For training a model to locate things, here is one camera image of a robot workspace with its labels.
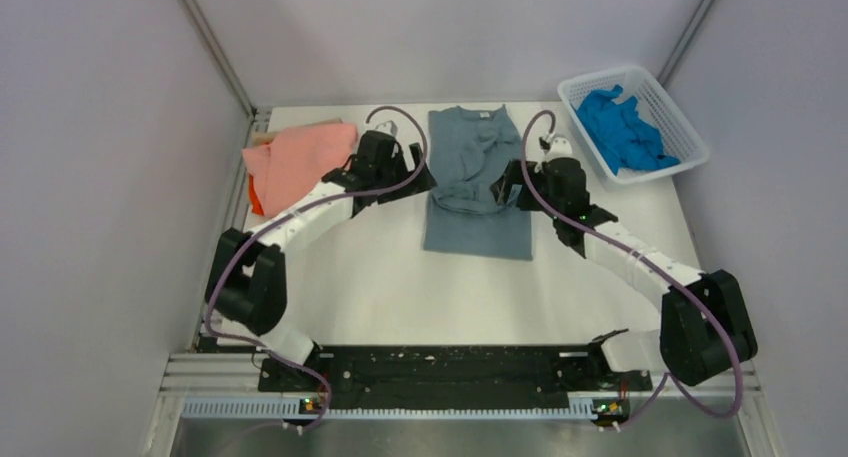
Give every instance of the blue cloth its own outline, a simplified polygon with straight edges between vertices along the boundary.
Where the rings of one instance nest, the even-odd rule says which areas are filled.
[[[521,156],[521,137],[506,107],[493,111],[453,107],[430,112],[430,191],[424,250],[532,260],[530,212],[504,206],[489,186],[511,159]]]
[[[665,155],[660,131],[639,118],[635,96],[621,104],[613,102],[621,91],[620,85],[593,90],[577,109],[577,117],[612,173],[617,175],[621,167],[659,170],[679,164],[677,157]]]

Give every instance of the pink cloth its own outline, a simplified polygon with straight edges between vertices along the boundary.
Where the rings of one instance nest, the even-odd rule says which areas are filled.
[[[266,217],[304,198],[327,172],[344,165],[356,143],[356,125],[323,124],[280,131],[269,145],[242,151]]]

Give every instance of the white tabletop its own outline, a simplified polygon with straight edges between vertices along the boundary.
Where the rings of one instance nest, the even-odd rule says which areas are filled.
[[[407,104],[427,131],[427,112],[457,104]],[[499,103],[459,104],[496,109]],[[375,106],[280,107],[269,131],[340,117],[366,130]],[[509,103],[519,132],[539,110],[553,110],[567,133],[559,102]],[[385,111],[372,124],[394,120],[398,140],[416,142],[403,116]],[[529,158],[539,159],[531,134]],[[616,214],[634,234],[672,258],[697,265],[670,178],[607,192],[580,149],[593,203]],[[462,345],[583,343],[613,329],[656,327],[658,312],[615,276],[587,262],[556,238],[551,220],[533,215],[532,262],[422,250],[427,195],[372,206],[288,257],[288,309],[283,317],[322,344]],[[255,218],[248,217],[250,225]]]

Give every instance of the white wall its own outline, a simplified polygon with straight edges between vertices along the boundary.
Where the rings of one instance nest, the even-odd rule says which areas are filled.
[[[586,70],[657,73],[699,0],[198,0],[254,103],[556,98]]]
[[[0,455],[140,450],[245,130],[177,0],[0,0]]]
[[[714,151],[683,208],[741,281],[792,456],[848,446],[847,63],[845,0],[720,0],[670,86]]]

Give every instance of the laundry basket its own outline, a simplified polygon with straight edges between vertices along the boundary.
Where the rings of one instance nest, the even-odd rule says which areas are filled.
[[[666,154],[673,155],[680,163],[661,170],[639,171],[620,168],[618,175],[612,173],[586,128],[577,117],[577,109],[583,99],[596,89],[611,90],[620,85],[624,91],[617,101],[635,95],[639,99],[636,110],[639,117],[660,131]],[[710,158],[710,152],[701,136],[683,116],[677,105],[657,80],[642,67],[631,65],[585,74],[563,81],[558,87],[559,96],[565,103],[569,117],[569,130],[583,149],[586,159],[594,168],[607,189],[659,179],[689,170]]]

